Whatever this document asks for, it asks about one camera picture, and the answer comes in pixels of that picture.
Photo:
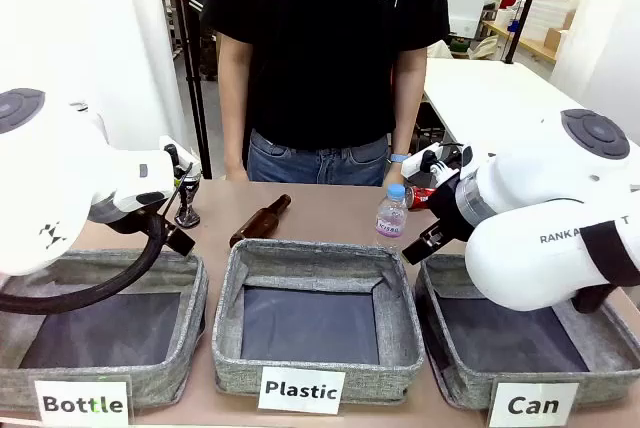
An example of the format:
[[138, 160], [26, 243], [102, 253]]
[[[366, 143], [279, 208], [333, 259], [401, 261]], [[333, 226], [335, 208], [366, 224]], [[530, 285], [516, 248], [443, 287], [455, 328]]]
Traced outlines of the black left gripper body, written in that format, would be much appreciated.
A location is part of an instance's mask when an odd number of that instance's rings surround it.
[[145, 233], [156, 241], [168, 241], [175, 231], [175, 226], [164, 216], [156, 212], [145, 211]]

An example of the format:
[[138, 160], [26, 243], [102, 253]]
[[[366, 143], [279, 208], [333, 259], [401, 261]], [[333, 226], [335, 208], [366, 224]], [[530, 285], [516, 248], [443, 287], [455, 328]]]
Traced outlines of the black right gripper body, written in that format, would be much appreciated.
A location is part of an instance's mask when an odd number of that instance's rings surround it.
[[429, 229], [434, 243], [446, 244], [452, 240], [467, 242], [474, 227], [463, 217], [457, 202], [456, 189], [460, 175], [454, 174], [442, 183], [429, 197], [429, 209], [437, 221]]

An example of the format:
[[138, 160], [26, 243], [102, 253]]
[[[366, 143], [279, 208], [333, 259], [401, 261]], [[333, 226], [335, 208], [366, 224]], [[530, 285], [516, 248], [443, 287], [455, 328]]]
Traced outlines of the person's left hand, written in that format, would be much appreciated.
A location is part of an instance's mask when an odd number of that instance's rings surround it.
[[383, 186], [388, 187], [389, 185], [393, 185], [393, 184], [403, 185], [405, 182], [405, 178], [402, 175], [401, 169], [402, 169], [401, 163], [396, 163], [396, 162], [390, 163], [383, 181]]

